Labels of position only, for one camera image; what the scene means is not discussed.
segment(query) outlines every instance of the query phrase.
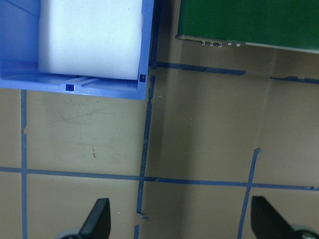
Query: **white foam block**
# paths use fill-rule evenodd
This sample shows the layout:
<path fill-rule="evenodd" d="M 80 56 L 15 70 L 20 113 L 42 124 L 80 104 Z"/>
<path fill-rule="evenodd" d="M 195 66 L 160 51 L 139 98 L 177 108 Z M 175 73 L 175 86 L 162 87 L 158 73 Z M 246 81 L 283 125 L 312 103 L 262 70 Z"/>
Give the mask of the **white foam block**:
<path fill-rule="evenodd" d="M 41 0 L 40 72 L 136 80 L 142 0 Z"/>

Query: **cardboard floor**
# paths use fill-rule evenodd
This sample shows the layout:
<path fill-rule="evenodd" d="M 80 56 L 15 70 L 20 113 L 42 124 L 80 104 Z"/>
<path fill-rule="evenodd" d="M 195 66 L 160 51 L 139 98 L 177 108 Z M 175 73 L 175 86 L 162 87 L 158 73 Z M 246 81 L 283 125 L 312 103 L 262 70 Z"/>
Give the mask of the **cardboard floor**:
<path fill-rule="evenodd" d="M 0 89 L 1 237 L 53 239 L 101 197 L 112 239 L 254 239 L 254 195 L 319 232 L 319 85 L 280 80 L 319 79 L 319 55 L 177 40 L 179 6 L 162 1 L 152 115 L 148 99 Z"/>

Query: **blue painter's tape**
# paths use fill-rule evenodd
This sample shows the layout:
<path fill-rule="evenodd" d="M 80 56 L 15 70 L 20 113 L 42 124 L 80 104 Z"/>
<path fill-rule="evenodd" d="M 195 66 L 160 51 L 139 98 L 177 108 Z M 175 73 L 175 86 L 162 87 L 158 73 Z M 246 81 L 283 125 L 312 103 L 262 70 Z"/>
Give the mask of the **blue painter's tape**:
<path fill-rule="evenodd" d="M 255 165 L 256 165 L 257 158 L 258 158 L 258 154 L 260 152 L 261 152 L 261 149 L 259 149 L 259 148 L 254 150 L 253 159 L 252 159 L 251 165 L 250 165 L 248 183 L 252 183 L 253 182 L 254 174 L 255 174 Z"/>
<path fill-rule="evenodd" d="M 139 176 L 130 176 L 130 175 L 61 172 L 61 171 L 37 170 L 37 169 L 28 169 L 27 172 L 28 172 L 28 174 L 66 176 L 66 177 L 82 177 L 82 178 L 122 179 L 122 180 L 135 180 L 135 181 L 138 181 L 140 179 Z"/>
<path fill-rule="evenodd" d="M 144 214 L 142 214 L 142 213 L 138 213 L 138 215 L 139 215 L 140 218 L 142 218 L 142 219 L 149 219 L 149 218 L 150 218 L 149 216 L 146 216 L 146 215 L 144 215 Z"/>
<path fill-rule="evenodd" d="M 139 233 L 140 233 L 140 225 L 136 225 L 134 228 L 134 239 L 139 239 Z"/>
<path fill-rule="evenodd" d="M 252 188 L 285 189 L 285 190 L 319 191 L 318 187 L 280 185 L 280 184 L 265 184 L 265 183 L 252 183 L 250 185 L 250 187 L 252 187 Z"/>
<path fill-rule="evenodd" d="M 13 5 L 14 7 L 16 7 L 16 8 L 18 8 L 18 9 L 20 9 L 20 10 L 22 10 L 22 11 L 25 11 L 26 13 L 28 13 L 28 14 L 31 14 L 31 15 L 33 15 L 34 17 L 36 17 L 36 18 L 39 18 L 39 14 L 36 14 L 35 12 L 37 12 L 37 11 L 35 11 L 35 12 L 30 12 L 28 9 L 25 9 L 25 8 L 23 8 L 23 7 L 21 7 L 21 6 L 19 6 L 19 5 L 17 5 L 17 4 L 14 4 L 14 3 L 12 3 L 11 1 L 8 1 L 8 0 L 4 0 L 5 2 L 7 2 L 7 3 L 9 3 L 9 4 L 11 4 L 11 5 Z"/>
<path fill-rule="evenodd" d="M 20 168 L 0 167 L 0 172 L 21 173 L 21 169 Z"/>
<path fill-rule="evenodd" d="M 167 62 L 157 62 L 157 66 L 163 67 L 163 68 L 182 69 L 182 70 L 188 70 L 188 71 L 218 73 L 218 74 L 227 74 L 227 75 L 235 75 L 235 76 L 241 76 L 246 74 L 246 71 L 240 71 L 240 70 L 231 70 L 231 69 L 223 69 L 223 68 L 204 67 L 204 66 L 192 66 L 192 65 L 175 64 L 175 63 L 167 63 Z"/>
<path fill-rule="evenodd" d="M 248 185 L 247 183 L 241 183 L 241 182 L 174 179 L 174 178 L 158 178 L 158 177 L 145 177 L 145 181 L 147 181 L 147 182 L 157 182 L 157 183 L 174 183 L 174 184 L 190 184 L 190 185 L 212 185 L 212 186 L 233 186 L 233 187 L 247 187 L 247 185 Z"/>
<path fill-rule="evenodd" d="M 255 165 L 256 165 L 257 158 L 258 158 L 258 154 L 260 152 L 261 152 L 261 149 L 259 149 L 259 148 L 254 150 L 253 159 L 252 159 L 251 166 L 250 166 L 248 183 L 252 183 L 253 182 L 254 173 L 255 173 Z M 243 208 L 241 210 L 241 216 L 240 216 L 240 221 L 239 221 L 237 239 L 241 239 L 242 238 L 244 222 L 245 222 L 245 216 L 246 216 L 246 211 L 247 211 L 247 207 L 248 207 L 250 190 L 251 190 L 251 187 L 248 186 L 247 189 L 246 189 L 246 193 L 245 193 Z"/>
<path fill-rule="evenodd" d="M 316 84 L 319 85 L 319 79 L 313 78 L 298 78 L 297 76 L 287 76 L 285 78 L 277 78 L 277 77 L 270 77 L 272 80 L 279 80 L 279 81 L 292 81 L 292 82 L 301 82 L 301 83 L 309 83 L 309 84 Z"/>
<path fill-rule="evenodd" d="M 154 6 L 154 20 L 153 20 L 153 41 L 151 50 L 151 67 L 157 68 L 157 54 L 158 54 L 158 42 L 160 32 L 160 12 L 161 12 L 162 0 L 155 0 Z"/>
<path fill-rule="evenodd" d="M 150 127 L 151 127 L 152 98 L 154 95 L 154 85 L 155 85 L 155 76 L 151 76 L 151 85 L 149 88 L 149 100 L 148 100 L 148 106 L 146 110 L 143 151 L 142 151 L 142 160 L 141 160 L 141 169 L 140 169 L 140 181 L 139 181 L 138 199 L 137 199 L 137 207 L 136 207 L 136 212 L 139 215 L 142 215 L 142 200 L 143 200 L 143 190 L 144 190 L 144 181 L 145 181 L 146 159 L 148 154 L 149 135 L 150 135 Z"/>
<path fill-rule="evenodd" d="M 26 91 L 21 91 L 21 200 L 22 238 L 27 239 L 27 161 L 26 161 Z"/>

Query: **square hole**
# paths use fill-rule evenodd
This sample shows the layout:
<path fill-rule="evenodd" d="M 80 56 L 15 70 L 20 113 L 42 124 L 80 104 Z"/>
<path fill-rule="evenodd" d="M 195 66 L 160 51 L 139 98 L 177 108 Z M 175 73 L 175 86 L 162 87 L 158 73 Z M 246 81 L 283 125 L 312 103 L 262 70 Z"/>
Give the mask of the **square hole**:
<path fill-rule="evenodd" d="M 74 91 L 74 85 L 65 85 L 65 90 L 66 91 Z"/>
<path fill-rule="evenodd" d="M 140 75 L 140 82 L 146 81 L 146 75 Z"/>

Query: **blue plastic bin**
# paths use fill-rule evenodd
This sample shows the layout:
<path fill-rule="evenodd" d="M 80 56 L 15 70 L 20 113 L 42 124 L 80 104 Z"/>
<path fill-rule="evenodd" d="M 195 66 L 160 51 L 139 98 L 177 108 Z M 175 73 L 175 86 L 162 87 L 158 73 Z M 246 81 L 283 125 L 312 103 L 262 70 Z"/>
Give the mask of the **blue plastic bin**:
<path fill-rule="evenodd" d="M 143 100 L 146 95 L 154 0 L 143 0 L 136 80 L 39 73 L 40 0 L 0 0 L 0 88 Z"/>

